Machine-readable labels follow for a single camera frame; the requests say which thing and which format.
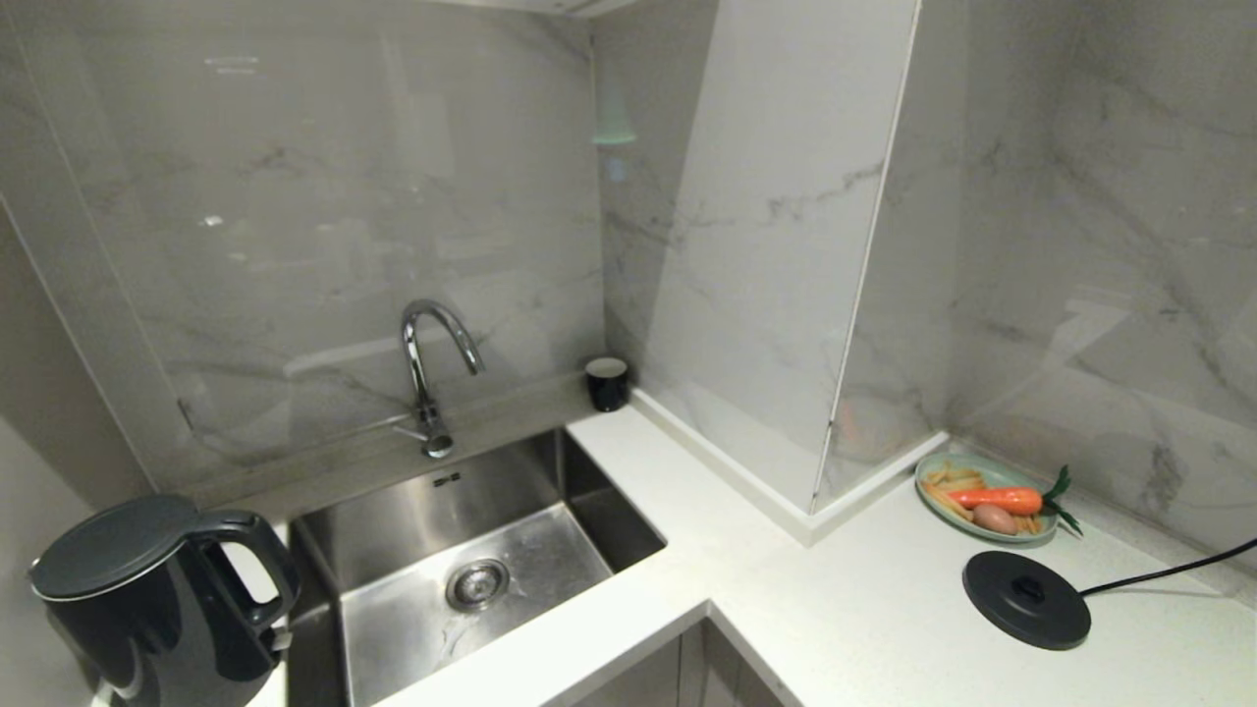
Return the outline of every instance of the chrome faucet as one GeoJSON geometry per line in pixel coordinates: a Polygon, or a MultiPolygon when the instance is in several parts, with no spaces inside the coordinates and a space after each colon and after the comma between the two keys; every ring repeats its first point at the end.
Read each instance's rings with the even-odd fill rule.
{"type": "Polygon", "coordinates": [[[424,442],[424,454],[434,459],[440,459],[454,449],[454,439],[450,437],[450,431],[445,429],[445,423],[441,421],[441,413],[436,408],[436,400],[427,391],[424,361],[419,357],[419,335],[415,325],[424,315],[431,315],[432,318],[441,322],[445,331],[450,332],[471,375],[484,372],[484,360],[480,357],[480,351],[475,347],[475,341],[471,341],[471,335],[468,333],[463,322],[454,316],[454,312],[431,299],[416,299],[406,306],[406,311],[401,316],[401,347],[406,353],[410,379],[415,384],[414,413],[417,431],[401,426],[395,426],[393,429],[419,438],[424,442]]]}

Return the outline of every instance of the orange carrot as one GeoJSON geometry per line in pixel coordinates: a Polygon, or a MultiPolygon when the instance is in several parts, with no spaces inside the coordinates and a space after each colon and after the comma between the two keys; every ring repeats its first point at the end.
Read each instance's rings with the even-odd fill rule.
{"type": "Polygon", "coordinates": [[[992,506],[999,506],[1013,516],[1033,516],[1043,507],[1043,496],[1028,486],[972,488],[968,491],[953,491],[948,496],[965,508],[991,503],[992,506]]]}

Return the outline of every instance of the stainless steel sink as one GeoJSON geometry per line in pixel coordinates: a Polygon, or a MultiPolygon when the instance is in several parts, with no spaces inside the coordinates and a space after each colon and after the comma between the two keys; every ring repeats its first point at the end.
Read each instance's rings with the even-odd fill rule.
{"type": "Polygon", "coordinates": [[[289,703],[367,707],[664,547],[562,430],[293,522],[289,703]]]}

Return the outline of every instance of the black cable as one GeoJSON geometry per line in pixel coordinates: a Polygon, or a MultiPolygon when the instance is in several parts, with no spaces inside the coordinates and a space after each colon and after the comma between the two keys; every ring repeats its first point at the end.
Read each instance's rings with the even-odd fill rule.
{"type": "Polygon", "coordinates": [[[1239,547],[1227,550],[1226,552],[1214,555],[1213,557],[1205,557],[1204,560],[1197,560],[1195,562],[1188,562],[1187,565],[1179,565],[1178,567],[1170,567],[1168,570],[1161,570],[1159,572],[1151,572],[1149,575],[1139,575],[1138,577],[1130,577],[1125,580],[1111,581],[1109,584],[1101,584],[1100,586],[1092,586],[1079,593],[1079,596],[1086,596],[1089,594],[1096,594],[1097,591],[1109,591],[1110,589],[1117,589],[1119,586],[1126,586],[1128,584],[1135,584],[1148,580],[1159,580],[1161,577],[1168,577],[1170,575],[1177,575],[1179,572],[1185,572],[1188,570],[1194,570],[1197,567],[1203,567],[1205,565],[1212,565],[1214,562],[1221,562],[1223,560],[1234,557],[1241,552],[1247,552],[1257,547],[1257,537],[1249,540],[1248,542],[1241,545],[1239,547]]]}

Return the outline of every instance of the sink drain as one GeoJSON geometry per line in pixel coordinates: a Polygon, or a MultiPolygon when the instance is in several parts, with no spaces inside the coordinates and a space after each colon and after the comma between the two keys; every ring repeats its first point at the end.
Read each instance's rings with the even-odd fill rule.
{"type": "Polygon", "coordinates": [[[502,562],[476,560],[454,572],[445,585],[445,600],[459,611],[480,611],[502,596],[509,581],[510,572],[502,562]]]}

